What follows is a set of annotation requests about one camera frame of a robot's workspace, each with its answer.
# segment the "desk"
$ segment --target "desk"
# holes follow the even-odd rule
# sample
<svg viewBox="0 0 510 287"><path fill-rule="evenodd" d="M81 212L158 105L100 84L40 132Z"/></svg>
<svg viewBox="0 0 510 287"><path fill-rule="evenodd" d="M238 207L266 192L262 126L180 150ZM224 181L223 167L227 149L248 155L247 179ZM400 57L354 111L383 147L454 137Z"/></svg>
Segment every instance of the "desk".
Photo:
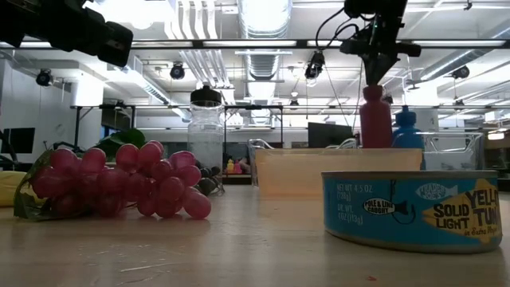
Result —
<svg viewBox="0 0 510 287"><path fill-rule="evenodd" d="M510 195L500 195L510 231ZM0 210L0 282L78 286L505 286L510 240L487 254L382 250L324 232L322 203L260 200L226 187L209 221L124 218L27 222Z"/></svg>

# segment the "black camera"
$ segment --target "black camera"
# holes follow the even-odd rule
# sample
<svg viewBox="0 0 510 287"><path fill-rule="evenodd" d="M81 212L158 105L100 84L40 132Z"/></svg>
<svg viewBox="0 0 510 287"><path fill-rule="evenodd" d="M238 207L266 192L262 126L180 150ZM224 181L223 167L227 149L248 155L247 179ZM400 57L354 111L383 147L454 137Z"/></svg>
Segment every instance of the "black camera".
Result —
<svg viewBox="0 0 510 287"><path fill-rule="evenodd" d="M310 63L304 71L304 76L309 79L316 79L322 73L322 66L326 63L322 51L315 51Z"/></svg>
<svg viewBox="0 0 510 287"><path fill-rule="evenodd" d="M398 31L404 27L402 17L407 0L346 0L344 11L351 18L363 18L369 24L342 42L340 52L363 59L367 85L376 85L397 62L399 53L419 57L420 45L399 42ZM362 14L373 14L365 18Z"/></svg>
<svg viewBox="0 0 510 287"><path fill-rule="evenodd" d="M184 78L184 68L182 63L174 63L174 67L170 71L170 77L174 80L181 80Z"/></svg>
<svg viewBox="0 0 510 287"><path fill-rule="evenodd" d="M53 85L53 76L50 69L41 69L35 82L41 87L51 87Z"/></svg>

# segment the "yellow object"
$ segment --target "yellow object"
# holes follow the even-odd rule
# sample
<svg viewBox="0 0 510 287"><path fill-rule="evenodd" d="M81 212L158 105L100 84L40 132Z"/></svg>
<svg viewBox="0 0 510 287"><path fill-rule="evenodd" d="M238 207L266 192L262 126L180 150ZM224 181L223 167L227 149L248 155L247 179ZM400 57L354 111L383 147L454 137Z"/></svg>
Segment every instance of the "yellow object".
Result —
<svg viewBox="0 0 510 287"><path fill-rule="evenodd" d="M226 173L233 173L233 161L229 159L229 163L226 164Z"/></svg>
<svg viewBox="0 0 510 287"><path fill-rule="evenodd" d="M0 171L0 207L13 206L14 193L16 187L25 177L25 172L20 171ZM26 184L22 192L32 195L37 203L43 203L44 200L38 199L34 194L32 187Z"/></svg>
<svg viewBox="0 0 510 287"><path fill-rule="evenodd" d="M419 171L413 148L258 149L258 184L264 196L323 197L322 171Z"/></svg>

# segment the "fluorescent light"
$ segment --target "fluorescent light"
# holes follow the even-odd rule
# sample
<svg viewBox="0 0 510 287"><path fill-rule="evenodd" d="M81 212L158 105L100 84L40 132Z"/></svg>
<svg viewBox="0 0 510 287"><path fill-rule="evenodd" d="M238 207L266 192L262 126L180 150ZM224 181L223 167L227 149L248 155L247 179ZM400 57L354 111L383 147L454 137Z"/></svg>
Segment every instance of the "fluorescent light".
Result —
<svg viewBox="0 0 510 287"><path fill-rule="evenodd" d="M487 135L489 140L502 140L504 139L504 133L503 132L497 132Z"/></svg>
<svg viewBox="0 0 510 287"><path fill-rule="evenodd" d="M291 40L232 40L232 41L204 41L205 47L294 47L296 41Z"/></svg>
<svg viewBox="0 0 510 287"><path fill-rule="evenodd" d="M505 43L503 40L426 40L414 41L414 44L427 46L484 46L484 47L500 47Z"/></svg>
<svg viewBox="0 0 510 287"><path fill-rule="evenodd" d="M147 49L147 48L190 48L193 47L191 41L133 41L132 48Z"/></svg>
<svg viewBox="0 0 510 287"><path fill-rule="evenodd" d="M329 44L329 40L320 40L318 41L319 42L319 47L325 47L326 45ZM306 45L308 47L316 47L316 42L315 41L307 41L306 42ZM338 40L334 40L330 46L333 46L333 47L340 47L340 45L342 45L342 42L341 41L338 41Z"/></svg>
<svg viewBox="0 0 510 287"><path fill-rule="evenodd" d="M279 56L279 55L292 55L292 51L259 51L259 50L246 50L246 51L235 51L235 54L238 56L251 56L251 55L269 55L269 56Z"/></svg>

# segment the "computer monitor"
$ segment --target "computer monitor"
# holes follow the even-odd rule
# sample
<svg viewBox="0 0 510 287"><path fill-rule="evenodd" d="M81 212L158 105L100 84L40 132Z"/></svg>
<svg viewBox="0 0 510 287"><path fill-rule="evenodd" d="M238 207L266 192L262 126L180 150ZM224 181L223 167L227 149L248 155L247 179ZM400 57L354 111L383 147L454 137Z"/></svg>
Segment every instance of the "computer monitor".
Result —
<svg viewBox="0 0 510 287"><path fill-rule="evenodd" d="M352 128L349 126L308 123L308 147L311 148L339 145L352 137Z"/></svg>

